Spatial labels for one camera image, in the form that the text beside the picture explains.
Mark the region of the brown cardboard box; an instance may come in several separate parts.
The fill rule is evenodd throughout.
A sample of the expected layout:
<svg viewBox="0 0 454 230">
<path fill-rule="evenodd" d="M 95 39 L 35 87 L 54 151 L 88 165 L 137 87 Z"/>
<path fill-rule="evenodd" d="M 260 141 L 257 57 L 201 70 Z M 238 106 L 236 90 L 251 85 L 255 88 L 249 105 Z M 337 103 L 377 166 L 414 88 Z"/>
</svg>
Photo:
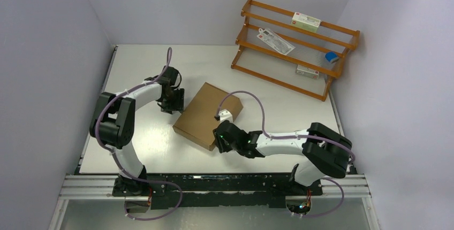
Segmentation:
<svg viewBox="0 0 454 230">
<path fill-rule="evenodd" d="M 215 146 L 213 130 L 219 122 L 215 115 L 228 93 L 205 82 L 173 125 L 175 133 L 209 151 Z"/>
</svg>

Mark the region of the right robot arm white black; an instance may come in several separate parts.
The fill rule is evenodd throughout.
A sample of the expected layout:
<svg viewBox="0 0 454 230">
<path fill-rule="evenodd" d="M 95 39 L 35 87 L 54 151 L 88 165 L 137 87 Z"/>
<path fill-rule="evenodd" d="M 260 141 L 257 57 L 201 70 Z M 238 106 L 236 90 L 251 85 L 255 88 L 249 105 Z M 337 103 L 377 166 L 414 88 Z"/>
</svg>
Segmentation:
<svg viewBox="0 0 454 230">
<path fill-rule="evenodd" d="M 351 141 L 319 122 L 302 131 L 268 134 L 246 132 L 225 120 L 213 130 L 213 135 L 221 153 L 234 150 L 246 158 L 304 156 L 305 161 L 295 164 L 289 180 L 289 189 L 296 195 L 325 176 L 344 178 L 349 162 L 355 160 Z"/>
</svg>

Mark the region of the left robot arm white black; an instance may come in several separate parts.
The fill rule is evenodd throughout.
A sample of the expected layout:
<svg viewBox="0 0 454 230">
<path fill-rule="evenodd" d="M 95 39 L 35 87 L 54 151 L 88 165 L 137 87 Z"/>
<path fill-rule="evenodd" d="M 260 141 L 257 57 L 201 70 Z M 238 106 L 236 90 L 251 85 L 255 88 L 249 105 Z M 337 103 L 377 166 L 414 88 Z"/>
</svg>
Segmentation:
<svg viewBox="0 0 454 230">
<path fill-rule="evenodd" d="M 140 196 L 149 188 L 146 168 L 132 144 L 136 111 L 156 102 L 161 112 L 183 112 L 185 91 L 180 87 L 181 81 L 177 69 L 165 66 L 159 75 L 146 78 L 133 88 L 99 96 L 89 133 L 119 163 L 115 190 L 122 194 Z"/>
</svg>

